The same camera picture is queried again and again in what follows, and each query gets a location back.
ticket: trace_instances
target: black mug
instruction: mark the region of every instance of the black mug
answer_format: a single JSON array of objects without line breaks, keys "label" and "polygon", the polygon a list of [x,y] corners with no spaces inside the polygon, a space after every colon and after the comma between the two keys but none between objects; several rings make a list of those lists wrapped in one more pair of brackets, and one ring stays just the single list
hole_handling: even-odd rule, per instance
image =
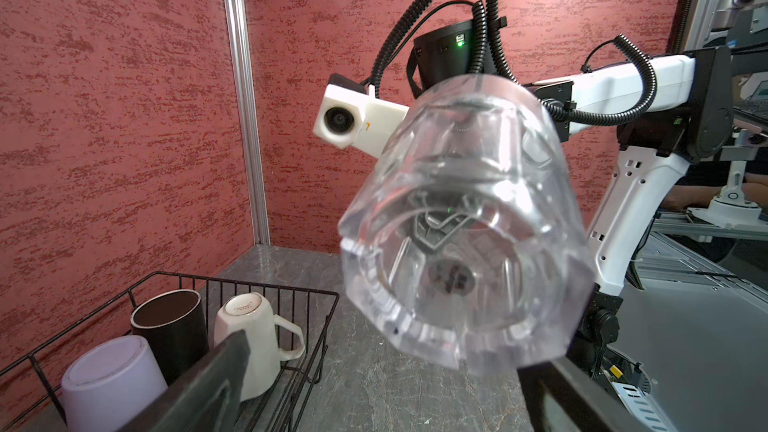
[{"label": "black mug", "polygon": [[130,315],[135,335],[147,339],[168,385],[208,353],[200,294],[179,289],[139,305]]}]

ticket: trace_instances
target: mug handle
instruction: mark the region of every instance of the mug handle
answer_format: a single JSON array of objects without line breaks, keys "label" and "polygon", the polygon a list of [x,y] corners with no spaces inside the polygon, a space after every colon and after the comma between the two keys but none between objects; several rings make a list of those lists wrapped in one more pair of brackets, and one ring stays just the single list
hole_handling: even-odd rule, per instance
[{"label": "mug handle", "polygon": [[275,325],[279,325],[283,328],[286,328],[289,331],[299,336],[298,348],[295,348],[293,350],[283,350],[281,348],[277,349],[277,354],[280,356],[280,361],[283,362],[285,360],[293,360],[301,357],[304,354],[304,333],[301,331],[301,327],[294,324],[293,322],[288,322],[287,320],[285,320],[284,318],[282,318],[277,314],[275,314]]}]

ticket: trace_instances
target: glass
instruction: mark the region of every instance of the glass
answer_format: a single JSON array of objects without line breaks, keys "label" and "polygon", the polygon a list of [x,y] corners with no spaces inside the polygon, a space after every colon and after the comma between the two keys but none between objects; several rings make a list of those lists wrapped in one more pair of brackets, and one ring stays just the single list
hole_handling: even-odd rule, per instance
[{"label": "glass", "polygon": [[339,231],[350,300],[399,350],[472,374],[562,356],[594,286],[552,121],[496,76],[421,95]]}]

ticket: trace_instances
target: red wall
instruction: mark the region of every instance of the red wall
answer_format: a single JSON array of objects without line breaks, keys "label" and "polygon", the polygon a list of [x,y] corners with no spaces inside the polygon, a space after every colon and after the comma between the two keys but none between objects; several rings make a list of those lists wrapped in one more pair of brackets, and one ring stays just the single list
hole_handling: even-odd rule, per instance
[{"label": "red wall", "polygon": [[223,0],[0,0],[0,118],[0,369],[253,243]]},{"label": "red wall", "polygon": [[[446,0],[436,0],[436,4]],[[336,223],[374,160],[312,136],[328,76],[370,74],[379,47],[412,0],[246,0],[267,209],[273,244],[334,252]],[[500,0],[502,31],[522,82],[578,72],[597,44],[626,34],[663,53],[677,0]],[[470,17],[453,7],[423,29]],[[410,46],[389,67],[382,98],[412,102],[405,80]],[[595,63],[618,56],[600,52]],[[590,218],[613,168],[613,128],[582,132],[564,145],[584,215]]]}]

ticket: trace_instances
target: gray table surface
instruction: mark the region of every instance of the gray table surface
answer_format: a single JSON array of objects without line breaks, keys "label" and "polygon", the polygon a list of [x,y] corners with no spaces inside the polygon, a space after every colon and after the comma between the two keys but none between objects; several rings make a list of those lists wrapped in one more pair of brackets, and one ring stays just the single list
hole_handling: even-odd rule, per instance
[{"label": "gray table surface", "polygon": [[256,245],[219,276],[341,294],[302,432],[532,430],[516,375],[476,378],[391,346],[344,295],[339,255]]}]

